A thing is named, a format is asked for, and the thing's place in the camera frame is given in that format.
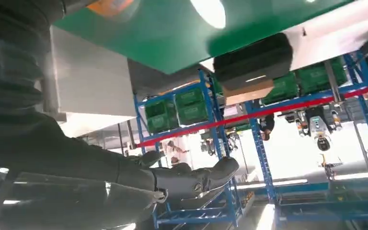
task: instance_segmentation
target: blue metal shelf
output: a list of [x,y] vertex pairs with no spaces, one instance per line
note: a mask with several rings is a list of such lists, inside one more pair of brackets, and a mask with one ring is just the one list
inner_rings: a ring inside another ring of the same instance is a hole
[[[170,135],[177,132],[187,131],[189,129],[192,129],[194,127],[200,127],[204,126],[206,124],[213,123],[215,121],[219,121],[222,118],[222,115],[220,114],[219,105],[217,102],[217,98],[215,95],[214,90],[214,84],[211,78],[207,79],[204,76],[204,73],[199,70],[199,83],[191,84],[182,88],[179,88],[177,90],[174,90],[172,92],[169,92],[167,94],[164,94],[162,96],[158,96],[156,98],[149,99],[145,102],[138,102],[137,98],[135,97],[135,108],[137,113],[137,123],[138,123],[138,130],[139,130],[139,139],[140,142],[143,142],[145,140],[164,137],[166,135]],[[143,136],[143,130],[142,130],[142,124],[141,120],[142,117],[140,116],[139,108],[141,106],[144,106],[149,103],[156,102],[158,100],[163,99],[173,99],[174,96],[178,93],[187,92],[189,90],[195,89],[195,88],[201,88],[205,102],[206,102],[206,109],[208,114],[208,121],[201,122],[198,124],[194,124],[192,126],[177,128],[174,130],[158,133],[158,134],[149,134],[148,137]],[[222,137],[222,141],[225,146],[225,153],[226,156],[229,156],[229,149],[228,149],[228,143],[226,140],[226,135],[223,127],[213,127],[210,129],[212,138],[214,141],[214,145],[216,148],[216,153],[219,159],[222,158],[222,152],[220,149],[220,143],[218,138],[218,131],[220,136]],[[156,150],[159,151],[159,145],[156,144]],[[184,224],[197,224],[197,223],[211,223],[211,222],[231,222],[234,226],[237,226],[237,218],[239,215],[242,214],[242,205],[238,196],[237,189],[234,189],[232,191],[230,189],[231,186],[236,187],[235,181],[229,181],[224,189],[223,192],[220,193],[217,196],[214,196],[213,199],[211,199],[207,204],[200,208],[200,209],[187,209],[187,210],[174,210],[172,211],[170,209],[170,205],[167,203],[167,211],[162,213],[161,215],[156,215],[156,210],[153,213],[153,221],[154,221],[154,227],[156,229],[159,228],[160,224],[178,224],[178,225],[184,225]],[[225,199],[225,206],[222,208],[208,208],[209,205],[216,204],[217,201],[220,201],[222,199]]]
[[[363,56],[359,52],[356,53],[357,59],[360,60],[359,67],[356,66],[350,54],[344,55],[345,62],[348,66],[348,72],[350,78],[352,79],[353,85],[340,87],[340,93],[346,93],[352,90],[357,90],[362,87],[368,86],[368,66],[363,59]],[[362,83],[359,83],[356,77],[356,73],[362,79]],[[301,103],[305,101],[315,100],[323,97],[332,96],[332,91],[324,91],[292,100],[287,100],[279,102],[276,104],[271,104],[264,108],[253,108],[252,102],[245,103],[247,113],[258,112],[266,109],[277,108],[281,106]],[[366,123],[368,125],[368,107],[365,103],[364,97],[358,97],[359,104],[366,118]],[[266,195],[269,202],[276,204],[276,216],[278,221],[318,221],[318,220],[345,220],[345,219],[368,219],[368,201],[360,202],[326,202],[326,203],[314,203],[314,204],[298,204],[298,205],[288,205],[281,206],[278,204],[277,195],[287,194],[287,193],[311,193],[318,191],[329,191],[329,183],[318,183],[318,184],[297,184],[288,186],[279,186],[275,188],[273,186],[273,180],[270,173],[270,167],[267,161],[267,156],[260,135],[260,130],[257,124],[257,119],[249,120],[253,138],[256,145],[257,154],[259,156],[260,165],[262,167],[262,172],[264,176],[264,182],[266,184],[265,189],[255,189],[256,195]],[[337,181],[340,187],[344,189],[357,189],[368,187],[368,178],[359,180],[349,180],[349,181]],[[328,213],[315,212],[321,208],[327,209]]]

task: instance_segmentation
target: plastic crate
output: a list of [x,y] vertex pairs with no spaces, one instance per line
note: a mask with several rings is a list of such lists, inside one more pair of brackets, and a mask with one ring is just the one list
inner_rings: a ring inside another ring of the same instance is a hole
[[165,113],[176,113],[173,100],[160,100],[151,104],[145,105],[146,117],[154,117]]
[[202,94],[202,90],[200,88],[195,88],[188,92],[183,92],[175,95],[175,103],[177,104],[177,107],[184,107],[203,101],[204,95]]
[[172,100],[160,100],[145,106],[146,119],[150,133],[179,127],[177,111]]
[[[340,58],[331,60],[333,73],[338,85],[342,85],[347,81],[344,68]],[[331,88],[326,73],[325,64],[323,62],[304,67],[296,70],[300,80],[301,94],[307,95],[310,93],[320,92]]]
[[178,108],[178,118],[182,125],[192,125],[208,120],[205,102],[198,102],[192,105]]
[[214,83],[215,93],[216,94],[223,94],[222,85],[218,82],[215,77],[212,77],[212,83]]
[[147,118],[147,125],[150,133],[160,133],[179,127],[177,117],[167,114]]
[[272,104],[298,96],[298,87],[296,77],[293,72],[274,79],[274,88],[262,99],[263,104]]

